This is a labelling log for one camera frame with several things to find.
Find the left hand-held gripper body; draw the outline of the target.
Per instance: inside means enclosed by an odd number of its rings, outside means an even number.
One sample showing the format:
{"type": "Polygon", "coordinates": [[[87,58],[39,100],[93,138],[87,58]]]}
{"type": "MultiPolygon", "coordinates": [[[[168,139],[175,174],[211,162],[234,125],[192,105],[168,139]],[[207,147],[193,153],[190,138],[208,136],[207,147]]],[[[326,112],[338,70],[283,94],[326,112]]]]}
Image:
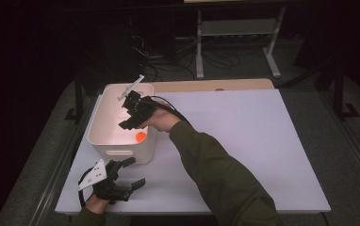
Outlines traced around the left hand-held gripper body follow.
{"type": "Polygon", "coordinates": [[[122,161],[110,160],[107,164],[100,159],[93,168],[87,169],[78,182],[78,198],[85,201],[83,190],[91,186],[93,193],[100,199],[110,202],[127,202],[133,193],[131,186],[118,186],[116,180],[122,161]]]}

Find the person's right hand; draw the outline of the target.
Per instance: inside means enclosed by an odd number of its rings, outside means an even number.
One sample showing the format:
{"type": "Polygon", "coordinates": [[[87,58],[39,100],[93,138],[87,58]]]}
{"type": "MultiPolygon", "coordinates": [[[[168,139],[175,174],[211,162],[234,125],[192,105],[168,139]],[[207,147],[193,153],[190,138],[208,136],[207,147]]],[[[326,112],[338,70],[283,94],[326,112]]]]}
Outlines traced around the person's right hand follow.
{"type": "Polygon", "coordinates": [[[166,109],[158,107],[153,115],[142,123],[139,128],[152,126],[159,132],[169,133],[178,122],[180,122],[180,119],[177,116],[166,109]]]}

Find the black metal stand post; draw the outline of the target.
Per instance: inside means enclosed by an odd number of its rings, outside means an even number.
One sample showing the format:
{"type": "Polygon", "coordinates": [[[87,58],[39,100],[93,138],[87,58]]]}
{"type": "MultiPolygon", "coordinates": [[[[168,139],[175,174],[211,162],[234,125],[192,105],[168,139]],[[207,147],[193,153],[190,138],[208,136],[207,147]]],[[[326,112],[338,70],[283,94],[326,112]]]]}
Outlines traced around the black metal stand post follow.
{"type": "Polygon", "coordinates": [[[335,87],[334,87],[334,111],[336,115],[342,120],[347,118],[357,118],[359,113],[352,104],[345,104],[344,96],[344,73],[339,64],[335,67],[335,87]]]}
{"type": "Polygon", "coordinates": [[[74,99],[75,108],[70,108],[68,110],[64,120],[79,123],[83,116],[83,88],[80,73],[76,73],[74,77],[74,99]]]}

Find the white metal desk frame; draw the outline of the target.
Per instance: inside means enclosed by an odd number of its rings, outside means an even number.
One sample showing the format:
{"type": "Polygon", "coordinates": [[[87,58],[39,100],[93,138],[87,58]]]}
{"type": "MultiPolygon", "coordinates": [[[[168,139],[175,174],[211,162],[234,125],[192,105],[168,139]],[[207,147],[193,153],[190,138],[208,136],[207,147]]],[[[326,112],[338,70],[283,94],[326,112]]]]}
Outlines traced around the white metal desk frame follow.
{"type": "Polygon", "coordinates": [[[202,56],[203,37],[239,36],[239,35],[270,35],[270,42],[262,48],[262,52],[269,65],[274,78],[280,78],[281,73],[277,67],[272,52],[280,32],[286,7],[281,7],[274,18],[244,19],[244,20],[213,20],[203,19],[203,13],[197,14],[197,47],[196,47],[196,77],[204,79],[204,63],[202,56]]]}

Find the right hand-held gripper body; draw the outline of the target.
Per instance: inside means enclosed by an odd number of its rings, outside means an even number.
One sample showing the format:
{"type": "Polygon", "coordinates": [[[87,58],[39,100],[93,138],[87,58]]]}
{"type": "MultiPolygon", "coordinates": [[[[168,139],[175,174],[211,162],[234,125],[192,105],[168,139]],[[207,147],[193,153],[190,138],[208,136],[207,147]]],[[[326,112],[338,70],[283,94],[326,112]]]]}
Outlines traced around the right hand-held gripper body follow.
{"type": "Polygon", "coordinates": [[[134,91],[134,87],[143,80],[144,76],[141,74],[139,78],[131,85],[127,86],[124,92],[118,97],[118,101],[130,101],[131,105],[126,109],[130,118],[135,118],[139,121],[139,125],[147,121],[154,113],[155,106],[150,96],[142,97],[138,92],[134,91]]]}

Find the person's left hand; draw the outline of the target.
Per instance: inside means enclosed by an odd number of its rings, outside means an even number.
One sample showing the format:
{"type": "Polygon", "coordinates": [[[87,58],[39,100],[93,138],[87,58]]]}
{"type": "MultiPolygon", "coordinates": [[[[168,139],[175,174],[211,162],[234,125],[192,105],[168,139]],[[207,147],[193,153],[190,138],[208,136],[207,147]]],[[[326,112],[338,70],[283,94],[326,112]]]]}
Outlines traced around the person's left hand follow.
{"type": "Polygon", "coordinates": [[[95,194],[91,195],[86,203],[86,208],[94,214],[104,214],[109,201],[98,198],[95,194]]]}

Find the light wooden board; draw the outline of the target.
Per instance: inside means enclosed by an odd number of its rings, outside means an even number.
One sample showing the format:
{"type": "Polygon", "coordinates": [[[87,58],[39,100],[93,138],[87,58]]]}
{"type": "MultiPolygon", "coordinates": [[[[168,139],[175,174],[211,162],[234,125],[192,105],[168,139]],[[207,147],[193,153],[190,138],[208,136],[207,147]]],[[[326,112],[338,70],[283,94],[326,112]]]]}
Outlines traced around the light wooden board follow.
{"type": "Polygon", "coordinates": [[[153,82],[152,86],[155,92],[274,89],[266,78],[153,82]]]}

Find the white plastic storage bin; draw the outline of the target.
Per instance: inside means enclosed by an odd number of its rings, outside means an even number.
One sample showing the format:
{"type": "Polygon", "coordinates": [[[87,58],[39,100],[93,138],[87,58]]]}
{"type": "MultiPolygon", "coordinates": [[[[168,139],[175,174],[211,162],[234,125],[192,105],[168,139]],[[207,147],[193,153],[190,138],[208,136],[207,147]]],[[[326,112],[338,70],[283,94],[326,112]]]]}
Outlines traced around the white plastic storage bin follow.
{"type": "Polygon", "coordinates": [[[118,101],[129,85],[111,84],[105,87],[92,116],[88,142],[106,162],[135,157],[137,164],[147,164],[153,159],[156,130],[152,127],[124,130],[119,126],[120,122],[130,118],[123,108],[123,100],[118,101]],[[147,135],[142,142],[136,141],[138,132],[147,135]]]}

